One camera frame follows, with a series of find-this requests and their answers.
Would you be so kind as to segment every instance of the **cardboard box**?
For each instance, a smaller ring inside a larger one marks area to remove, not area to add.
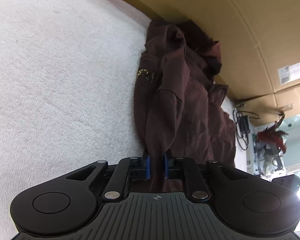
[[[278,121],[280,110],[284,111],[286,118],[300,114],[300,84],[249,100],[245,102],[245,107],[239,109],[262,116],[261,119],[251,119],[255,126]]]
[[[289,70],[300,63],[300,0],[125,1],[152,19],[191,19],[220,41],[217,81],[229,85],[232,100],[260,97],[249,103],[265,116],[260,124],[277,120],[274,109],[280,106],[293,103],[287,114],[300,113],[288,89],[300,84],[300,64]]]

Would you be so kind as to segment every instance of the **clothing fabric fold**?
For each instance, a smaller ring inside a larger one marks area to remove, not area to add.
[[[152,21],[134,91],[138,135],[151,160],[149,191],[180,191],[164,179],[164,153],[197,163],[216,159],[234,166],[235,125],[221,109],[227,86],[214,84],[221,70],[220,43],[193,22]]]

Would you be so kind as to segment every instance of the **metal screw head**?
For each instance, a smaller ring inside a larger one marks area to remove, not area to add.
[[[116,191],[108,191],[105,193],[105,198],[107,199],[116,199],[120,197],[120,193]]]
[[[192,193],[192,196],[194,198],[198,198],[198,199],[205,199],[207,198],[209,195],[208,193],[206,193],[205,191],[195,191]]]

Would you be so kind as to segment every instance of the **hoodie sleeve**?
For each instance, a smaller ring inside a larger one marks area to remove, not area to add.
[[[151,157],[170,148],[178,129],[189,78],[185,52],[178,27],[164,21],[150,23],[135,85],[134,116]]]

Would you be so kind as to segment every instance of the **wall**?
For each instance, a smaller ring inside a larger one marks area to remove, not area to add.
[[[221,105],[221,108],[222,108],[223,111],[228,113],[230,119],[233,120],[232,112],[233,112],[234,108],[233,108],[232,102],[230,101],[230,99],[228,97],[226,97],[225,100],[223,101],[223,103]],[[239,147],[237,139],[236,139],[235,144],[236,144],[235,145],[236,146],[236,152],[235,152],[235,158],[234,158],[235,167],[239,170],[247,171],[246,151],[242,150]]]
[[[286,167],[300,163],[300,127],[289,130],[288,133],[287,152],[283,156]]]

